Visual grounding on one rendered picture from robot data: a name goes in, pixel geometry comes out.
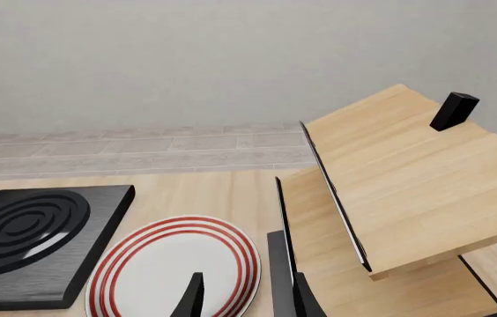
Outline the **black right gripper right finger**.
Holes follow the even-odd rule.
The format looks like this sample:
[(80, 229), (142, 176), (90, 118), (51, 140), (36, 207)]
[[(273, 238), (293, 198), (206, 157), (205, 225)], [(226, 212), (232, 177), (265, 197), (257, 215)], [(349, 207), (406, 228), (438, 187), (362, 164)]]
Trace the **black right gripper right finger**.
[(293, 276), (293, 303), (297, 317), (327, 317), (301, 272)]

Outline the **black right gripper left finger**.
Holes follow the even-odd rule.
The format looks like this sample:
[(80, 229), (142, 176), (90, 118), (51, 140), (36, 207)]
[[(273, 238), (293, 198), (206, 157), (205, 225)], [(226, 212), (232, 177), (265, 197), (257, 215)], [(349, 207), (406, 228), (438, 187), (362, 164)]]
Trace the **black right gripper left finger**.
[(195, 272), (170, 317), (201, 317), (204, 304), (204, 275)]

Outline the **pale wooden cabinet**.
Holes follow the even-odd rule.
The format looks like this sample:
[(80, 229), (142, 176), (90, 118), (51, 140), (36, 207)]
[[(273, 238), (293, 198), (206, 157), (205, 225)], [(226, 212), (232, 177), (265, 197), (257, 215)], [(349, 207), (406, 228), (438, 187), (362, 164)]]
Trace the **pale wooden cabinet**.
[(315, 165), (276, 179), (276, 308), (301, 272), (327, 317), (497, 317), (497, 134), (436, 131), (440, 107), (394, 85), (302, 124)]

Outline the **white plate with red rings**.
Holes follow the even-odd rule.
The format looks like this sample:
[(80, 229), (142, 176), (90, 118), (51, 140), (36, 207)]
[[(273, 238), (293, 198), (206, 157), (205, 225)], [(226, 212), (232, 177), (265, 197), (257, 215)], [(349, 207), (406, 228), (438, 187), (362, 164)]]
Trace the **white plate with red rings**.
[(192, 276), (203, 275), (201, 317), (242, 317), (262, 273), (250, 237), (210, 216), (165, 218), (117, 242), (85, 293), (86, 317), (170, 317)]

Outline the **flat black stove plate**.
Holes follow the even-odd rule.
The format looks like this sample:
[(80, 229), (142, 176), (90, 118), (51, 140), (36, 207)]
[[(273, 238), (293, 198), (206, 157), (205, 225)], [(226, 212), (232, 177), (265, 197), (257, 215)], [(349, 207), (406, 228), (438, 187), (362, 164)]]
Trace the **flat black stove plate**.
[(0, 190), (0, 311), (70, 308), (122, 222), (132, 185)]

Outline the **small black block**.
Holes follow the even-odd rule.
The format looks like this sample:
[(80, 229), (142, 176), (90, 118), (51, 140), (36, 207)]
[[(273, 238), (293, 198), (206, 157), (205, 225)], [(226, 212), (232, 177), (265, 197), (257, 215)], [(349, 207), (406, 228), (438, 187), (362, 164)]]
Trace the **small black block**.
[(479, 99), (460, 92), (451, 92), (430, 123), (436, 131), (443, 131), (464, 123)]

